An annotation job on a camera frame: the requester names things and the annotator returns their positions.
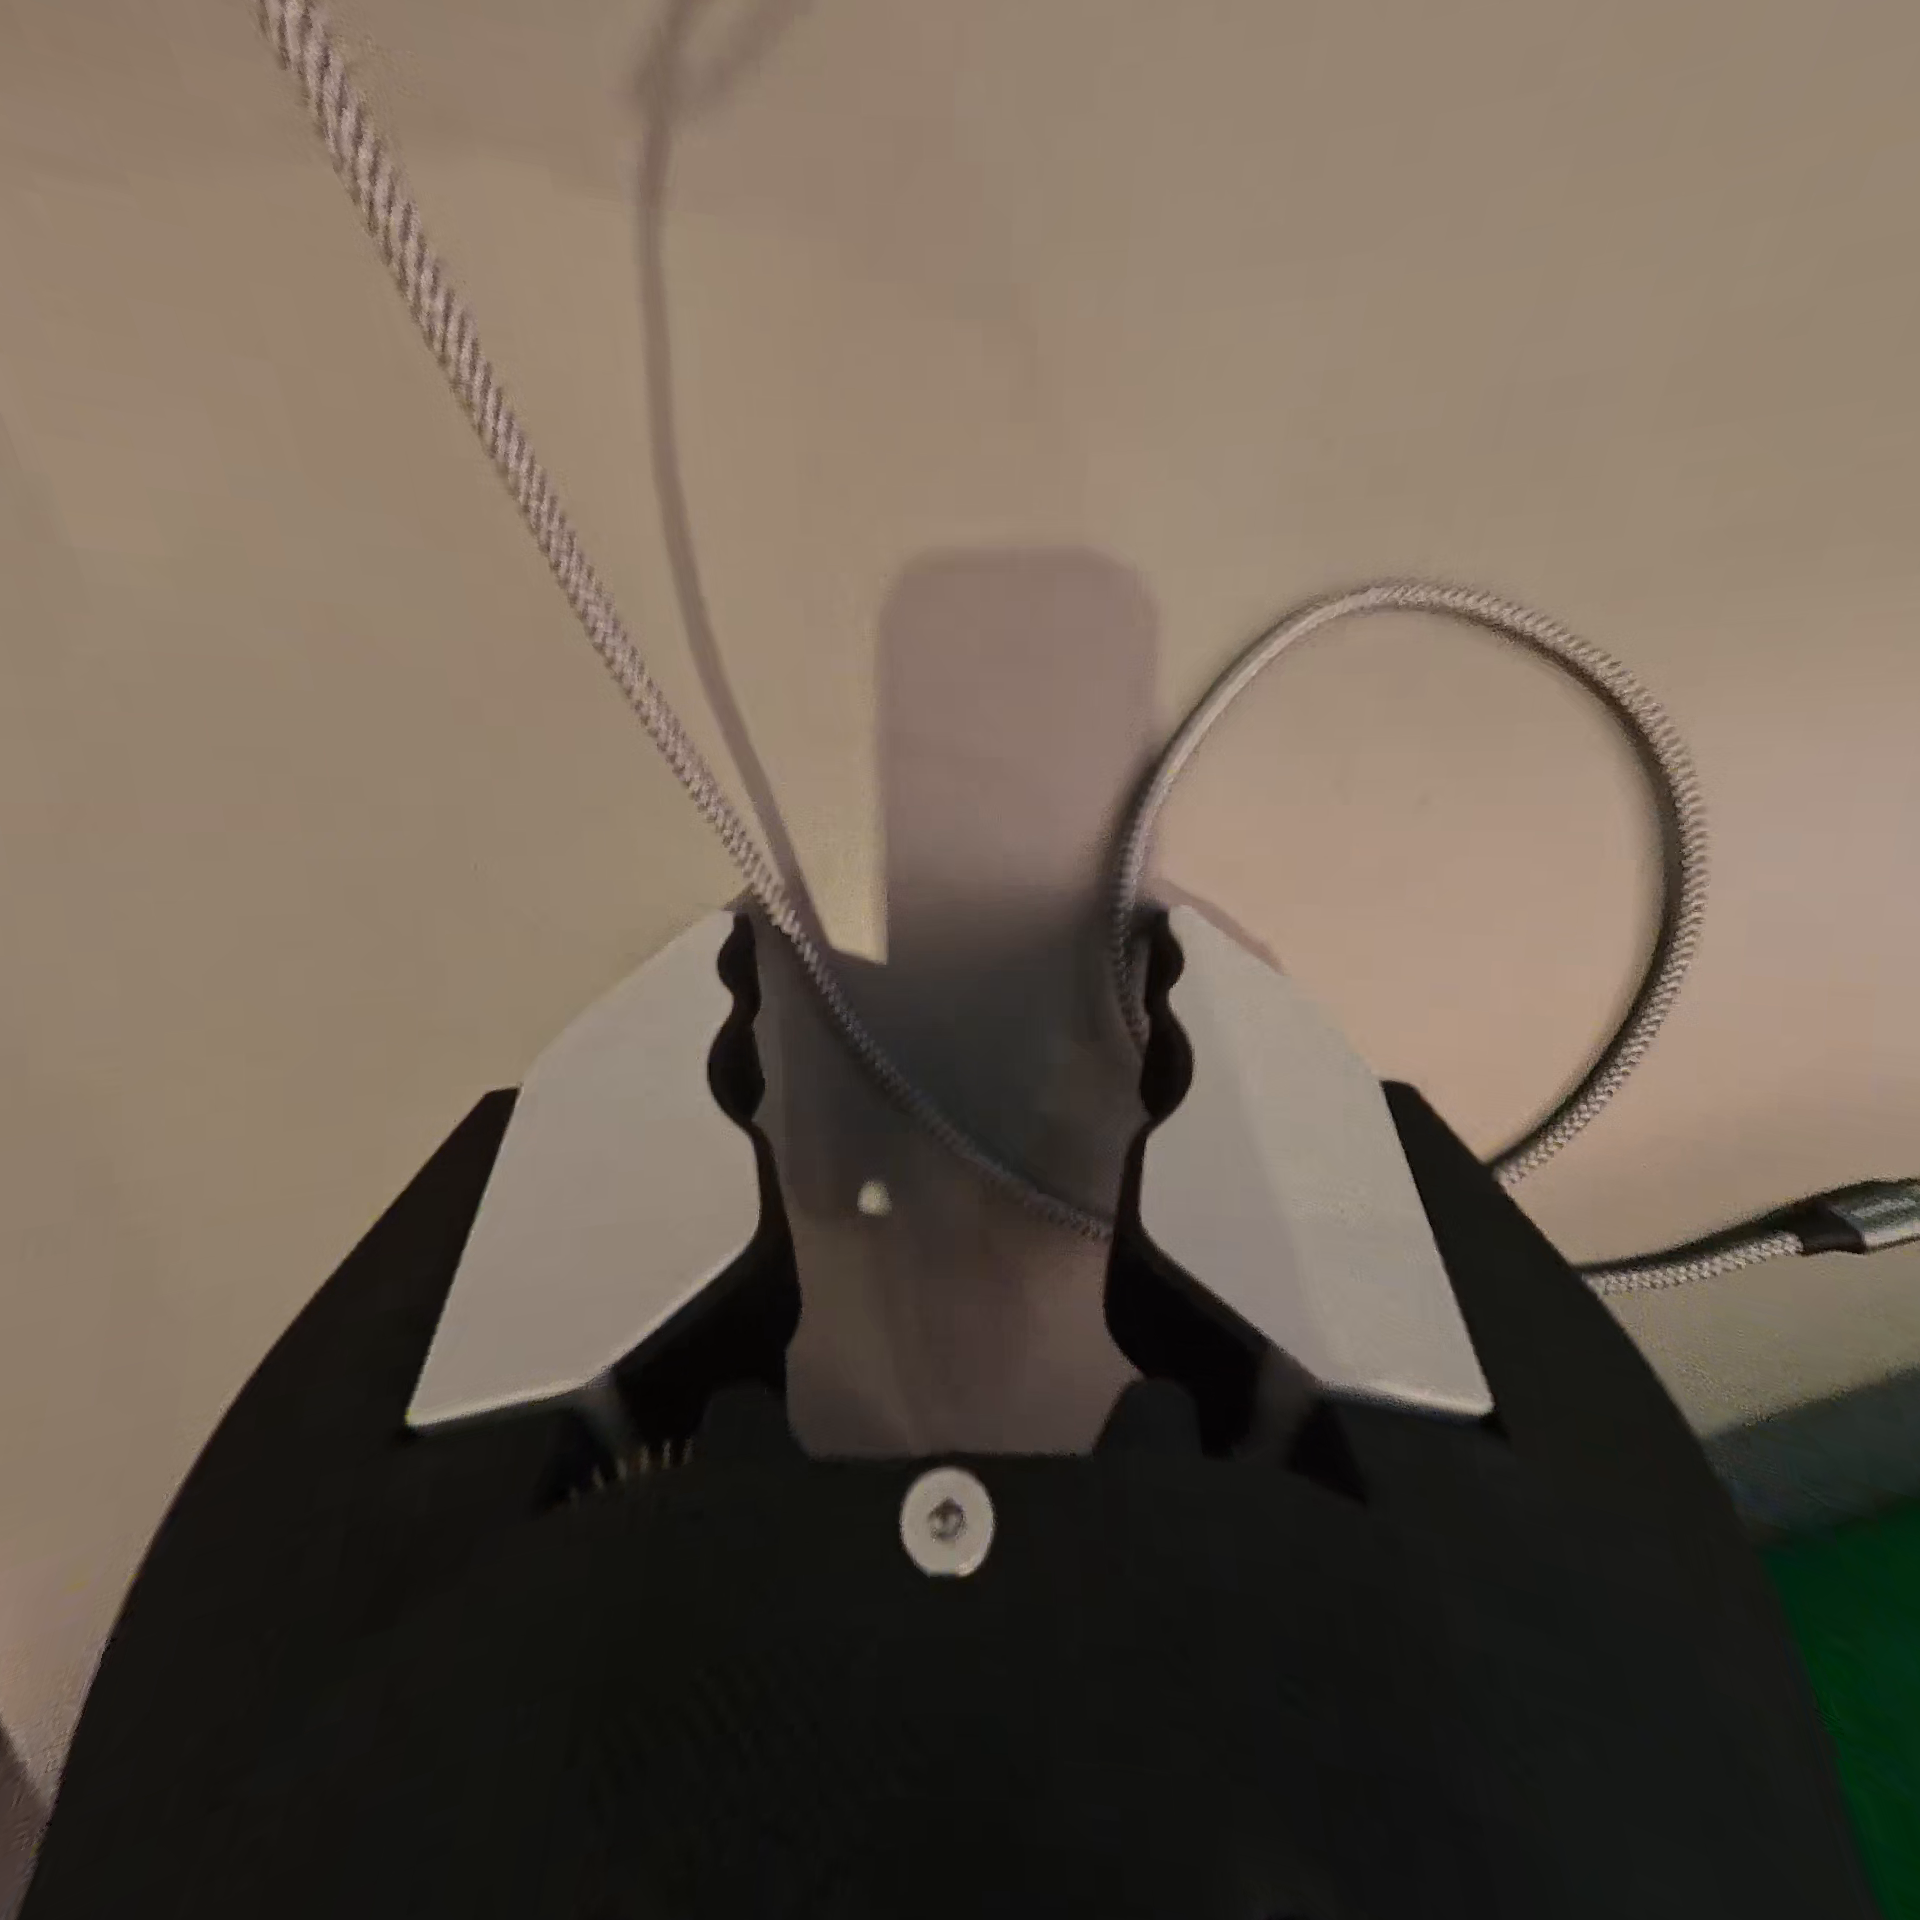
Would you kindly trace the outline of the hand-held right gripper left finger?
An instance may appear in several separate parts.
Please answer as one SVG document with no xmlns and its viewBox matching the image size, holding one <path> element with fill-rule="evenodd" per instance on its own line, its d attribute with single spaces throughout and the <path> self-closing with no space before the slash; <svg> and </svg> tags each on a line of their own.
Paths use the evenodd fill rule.
<svg viewBox="0 0 1920 1920">
<path fill-rule="evenodd" d="M 556 1413 L 613 1469 L 691 1454 L 708 1406 L 786 1396 L 801 1271 L 762 1132 L 754 923 L 714 911 L 523 1077 L 404 1421 Z"/>
</svg>

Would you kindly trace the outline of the green plastic box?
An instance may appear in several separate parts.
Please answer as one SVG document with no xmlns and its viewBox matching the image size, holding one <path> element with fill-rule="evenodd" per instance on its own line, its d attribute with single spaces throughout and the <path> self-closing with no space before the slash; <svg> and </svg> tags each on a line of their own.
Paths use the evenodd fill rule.
<svg viewBox="0 0 1920 1920">
<path fill-rule="evenodd" d="M 1917 1504 L 1763 1548 L 1886 1917 L 1917 1915 Z"/>
</svg>

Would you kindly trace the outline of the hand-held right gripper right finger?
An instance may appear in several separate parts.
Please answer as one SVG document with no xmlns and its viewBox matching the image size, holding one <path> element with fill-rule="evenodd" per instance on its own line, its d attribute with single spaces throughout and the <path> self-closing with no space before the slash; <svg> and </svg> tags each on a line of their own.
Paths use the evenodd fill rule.
<svg viewBox="0 0 1920 1920">
<path fill-rule="evenodd" d="M 1191 905 L 1146 937 L 1143 1129 L 1101 1295 L 1198 1445 L 1268 1443 L 1281 1411 L 1353 1404 L 1481 1424 L 1494 1391 L 1382 1084 L 1283 972 Z"/>
</svg>

